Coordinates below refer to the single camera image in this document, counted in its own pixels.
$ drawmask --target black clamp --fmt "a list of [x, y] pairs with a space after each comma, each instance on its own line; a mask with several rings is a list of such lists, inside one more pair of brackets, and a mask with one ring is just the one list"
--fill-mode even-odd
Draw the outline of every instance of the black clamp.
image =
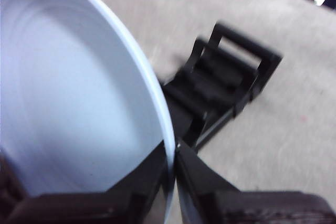
[[183, 141], [175, 172], [183, 223], [336, 223], [328, 203], [299, 191], [240, 191], [211, 170]]
[[171, 190], [163, 141], [130, 174], [102, 193], [28, 197], [5, 169], [0, 174], [0, 223], [141, 224], [163, 223]]
[[[223, 38], [249, 52], [258, 64], [221, 47]], [[162, 85], [175, 135], [200, 149], [261, 93], [280, 61], [277, 53], [216, 24], [210, 40], [197, 39], [187, 63]]]

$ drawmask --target white bowl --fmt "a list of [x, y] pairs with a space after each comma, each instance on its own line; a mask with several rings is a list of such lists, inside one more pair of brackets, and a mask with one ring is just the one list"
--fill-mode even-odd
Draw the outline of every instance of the white bowl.
[[1, 146], [29, 195], [104, 191], [162, 140], [172, 168], [160, 85], [105, 4], [1, 1]]

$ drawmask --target gray carpet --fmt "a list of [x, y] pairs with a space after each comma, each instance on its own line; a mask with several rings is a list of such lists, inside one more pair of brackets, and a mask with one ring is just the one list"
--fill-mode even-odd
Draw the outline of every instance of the gray carpet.
[[[222, 20], [284, 56], [200, 157], [241, 190], [302, 190], [336, 209], [336, 14], [309, 0], [103, 0], [161, 79]], [[169, 223], [181, 223], [175, 198]]]

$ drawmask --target black plastic bracket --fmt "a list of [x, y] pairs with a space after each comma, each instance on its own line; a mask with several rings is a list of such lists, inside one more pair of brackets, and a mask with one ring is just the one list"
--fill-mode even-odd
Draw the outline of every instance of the black plastic bracket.
[[7, 174], [0, 178], [0, 223], [4, 224], [163, 223], [171, 190], [163, 142], [107, 192], [22, 197], [11, 189]]
[[[220, 44], [223, 38], [249, 52], [259, 64], [251, 65], [226, 50]], [[216, 24], [210, 40], [197, 39], [186, 64], [162, 85], [176, 138], [200, 149], [261, 93], [280, 61], [272, 50]]]
[[239, 191], [183, 141], [175, 157], [183, 223], [336, 223], [321, 197], [299, 191]]

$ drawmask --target black plastic holder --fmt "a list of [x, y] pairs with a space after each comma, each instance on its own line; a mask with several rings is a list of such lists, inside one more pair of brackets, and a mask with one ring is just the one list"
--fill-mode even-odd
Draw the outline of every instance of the black plastic holder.
[[[222, 38], [248, 52], [259, 64], [250, 64], [226, 50], [220, 44]], [[161, 85], [176, 138], [199, 150], [261, 93], [280, 61], [272, 50], [216, 24], [210, 40], [197, 39], [186, 64]]]
[[211, 170], [183, 141], [175, 157], [184, 224], [335, 224], [328, 203], [300, 191], [240, 191]]

